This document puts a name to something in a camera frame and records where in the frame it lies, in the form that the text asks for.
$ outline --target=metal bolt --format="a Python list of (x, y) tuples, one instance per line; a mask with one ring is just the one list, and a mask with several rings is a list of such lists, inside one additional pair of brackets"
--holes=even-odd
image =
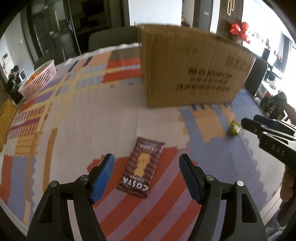
[(244, 185), (243, 181), (237, 181), (237, 185), (239, 185), (240, 187), (242, 187)]
[(212, 175), (206, 175), (205, 178), (208, 180), (208, 181), (213, 181), (214, 180), (214, 177)]
[(52, 181), (51, 183), (50, 183), (50, 186), (51, 187), (55, 187), (57, 185), (57, 181)]
[(88, 179), (88, 175), (82, 175), (80, 176), (80, 181), (86, 181)]

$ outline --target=yellow woven cushion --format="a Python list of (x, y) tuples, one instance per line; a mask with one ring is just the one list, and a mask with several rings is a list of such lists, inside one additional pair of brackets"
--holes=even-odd
[(0, 108), (0, 152), (3, 150), (6, 136), (16, 113), (17, 108), (10, 99), (7, 99)]

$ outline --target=cardboard box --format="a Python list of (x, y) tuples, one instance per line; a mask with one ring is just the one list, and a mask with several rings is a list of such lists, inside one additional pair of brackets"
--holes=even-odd
[(149, 107), (230, 103), (256, 56), (198, 29), (139, 25), (140, 61)]

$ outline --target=costa coffee packet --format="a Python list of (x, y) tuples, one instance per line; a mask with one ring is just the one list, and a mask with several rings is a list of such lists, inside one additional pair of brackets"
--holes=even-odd
[(164, 142), (138, 137), (117, 189), (146, 198)]

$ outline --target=colorful patterned tablecloth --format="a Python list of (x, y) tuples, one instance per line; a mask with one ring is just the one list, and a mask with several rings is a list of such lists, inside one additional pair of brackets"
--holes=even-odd
[[(183, 153), (220, 181), (243, 180), (259, 210), (278, 190), (283, 164), (255, 135), (226, 135), (233, 119), (261, 114), (246, 90), (231, 105), (148, 109), (133, 46), (69, 61), (16, 114), (0, 156), (0, 197), (25, 225), (49, 182), (72, 182), (107, 153), (115, 168), (94, 209), (108, 241), (187, 240), (200, 206), (179, 171)], [(116, 189), (138, 136), (165, 142), (147, 199)], [(223, 210), (213, 240), (222, 219)]]

